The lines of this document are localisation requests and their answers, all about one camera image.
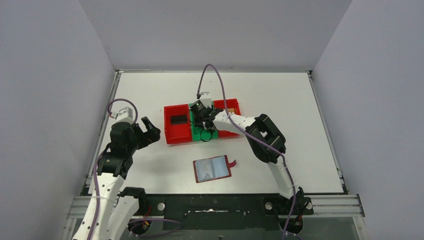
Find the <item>red plastic bin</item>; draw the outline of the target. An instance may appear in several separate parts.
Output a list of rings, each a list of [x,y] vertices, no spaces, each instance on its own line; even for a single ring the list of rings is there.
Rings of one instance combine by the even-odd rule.
[[[225,102],[226,102],[227,109],[230,113],[241,115],[239,102],[236,98],[227,99]],[[223,99],[214,100],[212,103],[213,103],[213,106],[215,108],[218,108],[218,109],[224,109],[225,108],[225,104],[224,104]],[[238,136],[239,135],[237,133],[233,133],[233,132],[230,132],[230,131],[225,131],[225,130],[219,130],[218,131],[218,138],[219,139],[235,138],[235,137],[238,137]]]
[[[164,107],[164,132],[168,145],[189,143],[193,140],[188,104]]]

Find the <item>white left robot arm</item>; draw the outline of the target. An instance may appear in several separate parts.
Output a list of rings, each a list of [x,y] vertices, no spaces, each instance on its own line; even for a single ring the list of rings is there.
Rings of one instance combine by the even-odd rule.
[[[94,192],[74,240],[118,240],[132,216],[149,209],[144,188],[122,187],[134,153],[160,140],[160,129],[147,117],[141,121],[145,131],[138,123],[117,121],[112,125],[110,142],[94,168]]]

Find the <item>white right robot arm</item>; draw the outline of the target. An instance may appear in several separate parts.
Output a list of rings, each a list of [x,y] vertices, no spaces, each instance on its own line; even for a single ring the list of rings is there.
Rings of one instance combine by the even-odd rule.
[[[298,216],[311,215],[312,201],[295,183],[288,168],[286,138],[269,116],[242,116],[227,108],[216,108],[204,102],[198,99],[188,107],[195,125],[211,133],[226,131],[245,136],[254,156],[270,169],[278,194],[282,197],[282,209]]]

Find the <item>green plastic bin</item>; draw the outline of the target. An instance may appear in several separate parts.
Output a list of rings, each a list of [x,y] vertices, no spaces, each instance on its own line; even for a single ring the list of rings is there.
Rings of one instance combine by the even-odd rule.
[[[191,127],[191,136],[192,136],[192,141],[193,142],[198,142],[198,141],[202,141],[202,142],[209,142],[211,140],[215,140],[218,139],[218,132],[214,131],[214,132],[209,132],[207,130],[204,129],[203,124],[201,123],[201,121],[196,118],[191,110],[191,106],[194,105],[195,103],[190,103],[188,105],[188,109],[189,109],[189,122],[190,122],[190,127]]]

